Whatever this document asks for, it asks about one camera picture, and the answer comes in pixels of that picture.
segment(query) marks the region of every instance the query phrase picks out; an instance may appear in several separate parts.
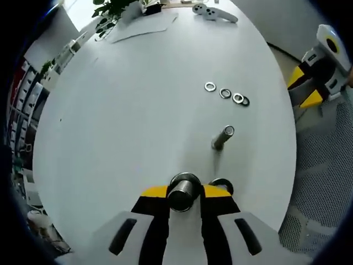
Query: white shelf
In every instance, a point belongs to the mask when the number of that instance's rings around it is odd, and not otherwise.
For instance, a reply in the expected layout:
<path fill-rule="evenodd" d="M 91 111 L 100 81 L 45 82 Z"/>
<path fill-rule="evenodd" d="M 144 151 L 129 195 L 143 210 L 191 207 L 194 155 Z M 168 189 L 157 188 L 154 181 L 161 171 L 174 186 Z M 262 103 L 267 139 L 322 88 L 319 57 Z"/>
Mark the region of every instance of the white shelf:
<path fill-rule="evenodd" d="M 23 78 L 23 82 L 20 84 L 20 87 L 18 88 L 17 101 L 13 102 L 13 106 L 16 106 L 16 109 L 18 109 L 19 111 L 22 111 L 23 109 L 23 103 L 26 99 L 27 93 L 29 91 L 29 88 L 31 87 L 31 84 L 34 78 L 35 78 L 35 73 L 30 71 Z"/>
<path fill-rule="evenodd" d="M 33 116 L 33 112 L 35 109 L 35 106 L 37 104 L 38 98 L 40 93 L 43 90 L 43 85 L 41 83 L 36 83 L 34 88 L 32 89 L 31 95 L 29 96 L 28 100 L 27 100 L 27 104 L 26 107 L 24 109 L 25 114 L 28 114 L 28 121 L 30 123 L 32 116 Z"/>

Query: metal peg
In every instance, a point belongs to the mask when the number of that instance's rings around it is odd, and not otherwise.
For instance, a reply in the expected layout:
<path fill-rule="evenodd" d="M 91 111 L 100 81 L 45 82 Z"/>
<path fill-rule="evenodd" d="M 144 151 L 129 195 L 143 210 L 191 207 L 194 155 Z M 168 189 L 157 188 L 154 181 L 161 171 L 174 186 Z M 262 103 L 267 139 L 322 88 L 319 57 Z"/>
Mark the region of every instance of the metal peg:
<path fill-rule="evenodd" d="M 234 127 L 227 125 L 211 142 L 213 149 L 220 151 L 223 149 L 223 145 L 230 137 L 234 134 Z"/>

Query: round table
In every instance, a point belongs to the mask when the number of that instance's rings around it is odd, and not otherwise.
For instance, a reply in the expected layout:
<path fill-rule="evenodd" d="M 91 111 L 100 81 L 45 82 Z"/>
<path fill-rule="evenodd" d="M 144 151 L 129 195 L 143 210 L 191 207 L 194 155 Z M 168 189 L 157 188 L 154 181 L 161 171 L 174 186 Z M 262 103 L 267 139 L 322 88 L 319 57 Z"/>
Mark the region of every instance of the round table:
<path fill-rule="evenodd" d="M 167 31 L 118 43 L 91 38 L 59 77 L 34 145 L 44 208 L 74 249 L 141 192 L 180 172 L 227 178 L 234 199 L 279 230 L 296 166 L 295 121 L 280 68 L 261 34 L 230 1 L 208 6 L 239 18 L 205 21 L 191 8 Z M 206 82 L 217 91 L 207 92 Z M 222 99 L 239 92 L 249 107 Z M 222 152 L 211 140 L 235 133 Z"/>

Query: white game controller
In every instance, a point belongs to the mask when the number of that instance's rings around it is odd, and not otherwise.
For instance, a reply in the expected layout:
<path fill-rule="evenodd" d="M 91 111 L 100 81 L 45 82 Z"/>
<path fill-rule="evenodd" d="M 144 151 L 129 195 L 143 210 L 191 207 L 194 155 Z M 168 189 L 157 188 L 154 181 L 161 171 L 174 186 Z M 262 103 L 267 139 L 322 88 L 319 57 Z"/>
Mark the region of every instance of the white game controller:
<path fill-rule="evenodd" d="M 216 20 L 217 18 L 223 18 L 229 20 L 232 23 L 238 22 L 238 18 L 235 15 L 229 14 L 228 12 L 218 8 L 208 7 L 205 4 L 194 5 L 192 7 L 192 11 L 195 14 L 202 15 L 206 20 Z"/>

